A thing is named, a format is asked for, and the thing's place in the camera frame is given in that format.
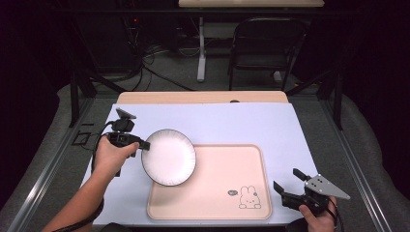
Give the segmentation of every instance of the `hand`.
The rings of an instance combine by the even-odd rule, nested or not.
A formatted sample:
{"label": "hand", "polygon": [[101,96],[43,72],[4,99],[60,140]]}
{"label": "hand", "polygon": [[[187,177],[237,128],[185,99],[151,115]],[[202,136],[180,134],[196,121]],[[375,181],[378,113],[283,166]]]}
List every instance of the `hand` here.
{"label": "hand", "polygon": [[[337,204],[336,199],[331,196],[330,200],[332,200],[335,205]],[[336,215],[336,209],[334,204],[329,201],[328,209]],[[306,205],[301,205],[299,206],[299,211],[302,213],[302,215],[305,217],[305,220],[307,221],[308,224],[308,231],[309,232],[333,232],[335,231],[335,221],[334,218],[327,212],[323,212],[319,216],[315,216],[308,206]]]}
{"label": "hand", "polygon": [[107,181],[111,181],[121,169],[126,159],[138,148],[139,144],[136,142],[126,147],[118,148],[109,142],[106,135],[103,136],[97,149],[93,174],[105,177]]}

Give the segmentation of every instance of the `table surface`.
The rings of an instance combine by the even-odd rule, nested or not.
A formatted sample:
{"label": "table surface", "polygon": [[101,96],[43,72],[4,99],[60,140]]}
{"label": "table surface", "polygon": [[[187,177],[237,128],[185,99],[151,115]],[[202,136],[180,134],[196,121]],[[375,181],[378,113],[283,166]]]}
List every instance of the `table surface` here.
{"label": "table surface", "polygon": [[[121,177],[111,182],[104,197],[104,211],[95,220],[95,224],[116,221],[128,226],[273,226],[284,225],[300,217],[300,213],[282,207],[280,196],[272,189],[272,182],[275,180],[283,184],[287,191],[301,194],[303,183],[294,178],[292,169],[302,168],[309,174],[317,172],[299,120],[283,92],[123,93],[117,104],[113,105],[107,120],[118,117],[116,107],[136,115],[137,129],[132,133],[137,132],[141,138],[148,137],[152,131],[170,127],[184,133],[194,145],[258,146],[265,162],[273,213],[269,218],[258,220],[152,219],[147,214],[147,205],[153,182],[143,170],[140,159],[136,158],[128,159],[122,168]],[[84,181],[89,175],[90,167]]]}
{"label": "table surface", "polygon": [[323,0],[179,0],[182,8],[323,7]]}
{"label": "table surface", "polygon": [[281,91],[125,92],[117,103],[288,102]]}

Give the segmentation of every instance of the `beige tray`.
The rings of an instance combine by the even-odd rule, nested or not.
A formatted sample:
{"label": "beige tray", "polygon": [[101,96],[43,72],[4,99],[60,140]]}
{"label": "beige tray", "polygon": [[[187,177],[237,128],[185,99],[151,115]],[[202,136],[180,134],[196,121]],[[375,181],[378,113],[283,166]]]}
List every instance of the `beige tray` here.
{"label": "beige tray", "polygon": [[153,219],[265,219],[272,213],[261,151],[254,145],[195,145],[196,167],[182,185],[153,183]]}

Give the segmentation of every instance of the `black cable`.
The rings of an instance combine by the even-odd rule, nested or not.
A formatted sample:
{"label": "black cable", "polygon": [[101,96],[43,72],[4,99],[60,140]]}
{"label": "black cable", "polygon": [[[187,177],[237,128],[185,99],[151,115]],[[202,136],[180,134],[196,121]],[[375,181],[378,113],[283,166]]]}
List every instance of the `black cable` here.
{"label": "black cable", "polygon": [[145,69],[146,71],[148,71],[148,72],[150,72],[150,73],[156,75],[157,77],[159,77],[159,78],[161,78],[161,79],[164,79],[164,80],[167,80],[167,81],[169,81],[169,82],[171,82],[171,83],[173,83],[173,84],[175,84],[175,85],[177,85],[177,86],[179,86],[179,87],[181,87],[181,88],[183,88],[183,89],[185,89],[185,90],[196,91],[196,90],[191,89],[191,88],[189,88],[189,87],[187,87],[187,86],[185,86],[185,85],[183,85],[183,84],[181,84],[181,83],[179,83],[179,82],[177,82],[177,81],[175,81],[175,80],[172,80],[172,79],[170,79],[170,78],[168,78],[168,77],[166,77],[166,76],[163,76],[163,75],[161,75],[161,74],[158,74],[158,73],[156,73],[156,72],[154,72],[154,71],[148,69],[148,68],[147,68],[146,66],[144,66],[144,65],[142,66],[142,69]]}
{"label": "black cable", "polygon": [[97,148],[99,147],[100,140],[102,139],[103,131],[106,129],[106,127],[108,127],[109,125],[113,125],[113,124],[114,124],[113,121],[107,122],[98,134],[98,137],[96,139],[96,143],[94,144],[93,157],[91,159],[91,173],[94,172],[94,161],[96,159],[96,152],[97,152]]}
{"label": "black cable", "polygon": [[132,70],[130,71],[130,73],[128,73],[125,76],[121,76],[121,77],[115,77],[115,78],[107,78],[105,77],[107,80],[111,81],[111,82],[120,82],[120,81],[125,81],[125,80],[129,80],[134,78],[137,74],[139,73],[139,70]]}
{"label": "black cable", "polygon": [[143,91],[143,92],[146,92],[147,90],[148,90],[148,88],[150,87],[150,85],[151,85],[151,81],[153,80],[153,74],[150,72],[150,81],[148,82],[148,85],[147,85],[147,87],[145,88],[145,90]]}
{"label": "black cable", "polygon": [[[146,55],[144,55],[143,58],[142,58],[142,62],[144,62],[144,63],[147,64],[147,65],[152,65],[152,64],[154,64],[155,55],[156,55],[157,53],[159,53],[159,52],[164,52],[164,51],[168,51],[168,50],[166,50],[166,49],[161,48],[160,45],[151,45],[151,46],[153,46],[154,48],[149,47],[149,50],[148,50],[148,49],[145,50]],[[146,61],[146,58],[147,58],[147,57],[152,57],[152,61],[151,61],[151,62]]]}
{"label": "black cable", "polygon": [[328,214],[332,216],[332,218],[334,219],[335,228],[337,228],[337,217],[335,216],[335,214],[331,210],[329,210],[329,208],[326,209],[326,212],[328,212]]}
{"label": "black cable", "polygon": [[336,215],[337,215],[337,217],[338,217],[338,221],[339,221],[339,224],[340,224],[340,230],[341,230],[341,232],[344,232],[343,220],[341,219],[341,214],[340,214],[340,212],[339,212],[338,209],[337,209],[337,205],[335,204],[335,202],[333,202],[332,199],[329,199],[329,200],[332,202],[332,204],[333,204],[334,207],[335,207]]}
{"label": "black cable", "polygon": [[[102,135],[103,135],[103,131],[105,130],[106,127],[108,127],[108,125],[112,125],[112,124],[114,124],[114,122],[109,121],[108,123],[106,123],[103,126],[101,132],[97,134],[98,137],[96,139],[96,143],[94,144],[93,156],[92,156],[92,160],[91,160],[91,173],[93,173],[93,171],[94,171],[94,160],[95,160],[95,157],[96,157],[97,148],[99,146],[100,140],[101,140]],[[72,225],[65,226],[63,228],[54,230],[53,232],[70,232],[70,231],[77,230],[77,229],[79,229],[79,228],[93,222],[100,215],[100,213],[102,211],[103,211],[103,198],[102,198],[102,202],[100,203],[99,207],[97,208],[97,210],[91,216],[89,216],[88,218],[86,218],[86,219],[84,219],[80,222],[77,222],[77,223],[74,223]]]}
{"label": "black cable", "polygon": [[[89,137],[96,136],[96,135],[97,135],[96,133],[93,133],[93,134],[90,134]],[[87,137],[82,138],[80,142],[81,142],[81,143],[84,142],[85,139],[87,139]],[[87,147],[85,147],[83,144],[81,144],[81,148],[84,149],[84,150],[87,150],[87,151],[91,151],[91,152],[94,151],[93,148],[87,148]]]}
{"label": "black cable", "polygon": [[138,88],[139,84],[141,83],[141,80],[142,80],[142,69],[141,69],[141,71],[140,71],[139,73],[140,73],[139,80],[138,80],[138,82],[136,82],[136,85],[131,89],[131,92],[135,91],[135,89]]}

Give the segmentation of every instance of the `cartoon rabbit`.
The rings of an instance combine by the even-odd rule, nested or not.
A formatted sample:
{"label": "cartoon rabbit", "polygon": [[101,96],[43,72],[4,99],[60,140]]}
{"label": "cartoon rabbit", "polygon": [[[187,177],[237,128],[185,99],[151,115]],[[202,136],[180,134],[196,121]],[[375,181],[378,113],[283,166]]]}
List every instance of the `cartoon rabbit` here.
{"label": "cartoon rabbit", "polygon": [[260,200],[253,186],[241,188],[241,209],[260,209]]}

